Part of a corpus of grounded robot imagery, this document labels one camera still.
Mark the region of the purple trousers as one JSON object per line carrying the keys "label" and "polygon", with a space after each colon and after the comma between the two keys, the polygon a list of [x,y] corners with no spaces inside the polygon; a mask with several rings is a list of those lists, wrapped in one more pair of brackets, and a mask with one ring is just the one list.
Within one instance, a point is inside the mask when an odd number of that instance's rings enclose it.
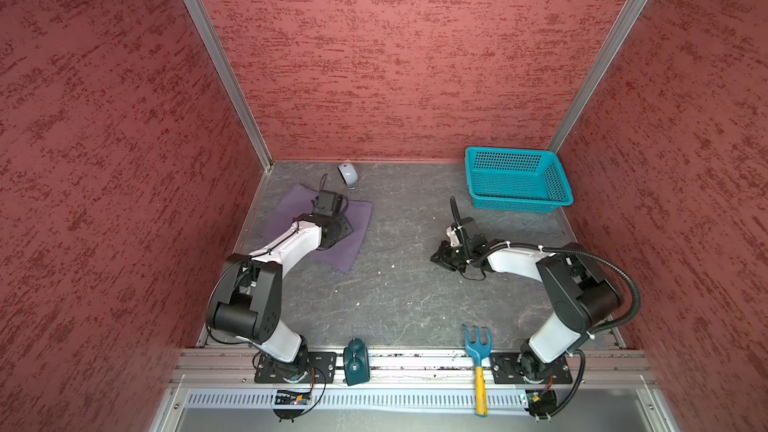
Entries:
{"label": "purple trousers", "polygon": [[[271,242],[286,232],[295,218],[308,215],[313,211],[313,200],[318,193],[303,185],[294,185],[278,202],[262,227],[261,238]],[[373,204],[366,201],[347,201],[342,205],[342,218],[329,223],[330,233],[339,241],[326,250],[316,250],[310,254],[340,273],[350,273],[365,239],[366,231],[373,214]]]}

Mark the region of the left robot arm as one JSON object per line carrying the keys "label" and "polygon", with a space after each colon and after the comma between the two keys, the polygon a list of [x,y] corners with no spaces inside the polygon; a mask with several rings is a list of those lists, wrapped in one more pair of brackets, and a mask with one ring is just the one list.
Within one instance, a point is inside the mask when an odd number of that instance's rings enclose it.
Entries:
{"label": "left robot arm", "polygon": [[306,255],[352,232],[344,215],[303,214],[266,246],[230,255],[210,295],[206,327],[256,347],[284,380],[301,381],[310,370],[308,346],[281,320],[283,278]]}

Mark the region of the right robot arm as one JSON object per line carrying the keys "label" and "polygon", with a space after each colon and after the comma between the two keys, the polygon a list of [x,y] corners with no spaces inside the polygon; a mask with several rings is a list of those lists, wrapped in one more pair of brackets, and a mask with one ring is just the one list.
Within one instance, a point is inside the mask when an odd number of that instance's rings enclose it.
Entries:
{"label": "right robot arm", "polygon": [[607,264],[589,256],[577,243],[556,248],[486,242],[483,236],[461,241],[452,233],[430,261],[460,274],[474,267],[483,276],[508,273],[542,284],[552,314],[523,343],[517,360],[518,374],[529,383],[547,380],[555,363],[595,335],[598,326],[624,303],[605,272]]}

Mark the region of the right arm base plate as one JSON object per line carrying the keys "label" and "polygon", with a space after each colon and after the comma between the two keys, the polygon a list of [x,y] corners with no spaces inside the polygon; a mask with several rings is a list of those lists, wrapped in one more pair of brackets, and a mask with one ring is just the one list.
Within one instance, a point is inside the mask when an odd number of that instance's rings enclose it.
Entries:
{"label": "right arm base plate", "polygon": [[492,352],[489,356],[490,370],[496,385],[531,385],[534,387],[568,385],[573,383],[566,355],[548,365],[545,373],[536,379],[526,378],[519,364],[519,352]]}

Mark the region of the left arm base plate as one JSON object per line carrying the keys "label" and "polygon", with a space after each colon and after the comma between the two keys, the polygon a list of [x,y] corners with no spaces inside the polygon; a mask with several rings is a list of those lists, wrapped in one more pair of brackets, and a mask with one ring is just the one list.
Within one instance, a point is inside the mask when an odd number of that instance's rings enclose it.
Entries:
{"label": "left arm base plate", "polygon": [[288,364],[260,354],[255,361],[254,382],[257,384],[332,383],[338,354],[328,351],[300,353],[299,362]]}

